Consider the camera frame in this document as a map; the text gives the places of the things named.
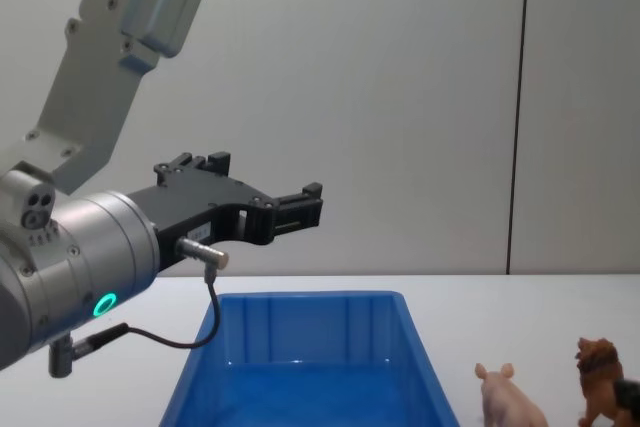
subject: table surface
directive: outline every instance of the table surface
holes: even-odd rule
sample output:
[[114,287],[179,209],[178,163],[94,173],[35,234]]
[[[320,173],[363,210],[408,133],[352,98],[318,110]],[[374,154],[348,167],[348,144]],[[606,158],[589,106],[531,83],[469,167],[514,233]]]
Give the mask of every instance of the table surface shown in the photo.
[[[577,425],[584,410],[574,360],[580,336],[612,340],[626,376],[640,378],[640,276],[237,277],[216,285],[219,293],[402,293],[463,427],[482,425],[476,362],[490,370],[512,362],[515,382],[551,426]],[[201,279],[158,279],[74,337],[126,321],[189,341],[207,306]],[[158,425],[187,355],[131,335],[77,362],[69,378],[53,380],[42,349],[0,372],[0,425]]]

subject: black cable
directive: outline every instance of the black cable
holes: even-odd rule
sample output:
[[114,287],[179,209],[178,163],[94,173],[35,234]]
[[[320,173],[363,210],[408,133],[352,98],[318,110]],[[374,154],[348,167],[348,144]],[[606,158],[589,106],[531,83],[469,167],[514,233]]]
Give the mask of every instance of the black cable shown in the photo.
[[147,332],[146,330],[138,329],[136,327],[129,327],[127,323],[122,323],[109,329],[103,330],[102,332],[98,332],[97,334],[91,335],[83,341],[74,344],[74,360],[78,360],[85,355],[95,352],[96,350],[129,333],[141,335],[162,345],[166,345],[167,347],[173,347],[174,349],[199,349],[200,347],[207,345],[218,333],[218,329],[220,328],[221,315],[220,302],[218,301],[218,296],[216,295],[216,291],[213,288],[213,282],[215,280],[215,269],[208,269],[205,278],[207,279],[207,288],[209,289],[211,304],[213,305],[213,313],[215,315],[213,328],[205,338],[193,343],[174,342],[172,340],[160,337],[159,335],[152,334],[151,332]]
[[129,327],[128,332],[141,335],[143,337],[146,337],[147,339],[151,339],[160,344],[166,345],[167,347],[173,347],[174,349],[199,349],[200,347],[207,345],[213,340],[213,338],[218,333],[218,329],[220,328],[220,302],[218,302],[218,296],[213,289],[213,284],[207,284],[207,288],[209,289],[209,295],[211,296],[211,303],[213,305],[215,320],[213,322],[213,328],[211,329],[211,332],[209,332],[209,334],[205,338],[190,344],[184,344],[181,342],[167,340],[158,335],[147,332],[146,330],[138,329],[136,327]]

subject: blue plastic bin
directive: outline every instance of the blue plastic bin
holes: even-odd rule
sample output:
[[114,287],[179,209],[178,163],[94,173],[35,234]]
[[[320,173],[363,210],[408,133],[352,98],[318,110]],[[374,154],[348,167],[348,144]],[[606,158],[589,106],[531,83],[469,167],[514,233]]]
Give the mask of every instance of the blue plastic bin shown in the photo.
[[[162,426],[458,426],[393,292],[220,296]],[[213,324],[209,308],[198,334]]]

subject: pink toy pig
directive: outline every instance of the pink toy pig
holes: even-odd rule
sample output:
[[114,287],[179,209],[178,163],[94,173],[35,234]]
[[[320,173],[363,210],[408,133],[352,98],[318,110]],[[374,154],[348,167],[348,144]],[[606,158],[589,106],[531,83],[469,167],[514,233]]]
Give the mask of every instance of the pink toy pig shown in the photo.
[[476,364],[482,379],[482,410],[485,427],[549,427],[542,411],[511,382],[513,365],[504,364],[500,372],[487,372]]

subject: lion figurine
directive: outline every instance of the lion figurine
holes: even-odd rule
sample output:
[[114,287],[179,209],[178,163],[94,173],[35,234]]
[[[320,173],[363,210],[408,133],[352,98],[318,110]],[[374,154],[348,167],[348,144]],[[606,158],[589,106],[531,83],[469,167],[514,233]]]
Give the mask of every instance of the lion figurine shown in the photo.
[[624,377],[618,351],[607,339],[578,341],[578,370],[582,395],[587,400],[585,416],[580,427],[591,427],[600,415],[615,420],[618,413],[613,383]]

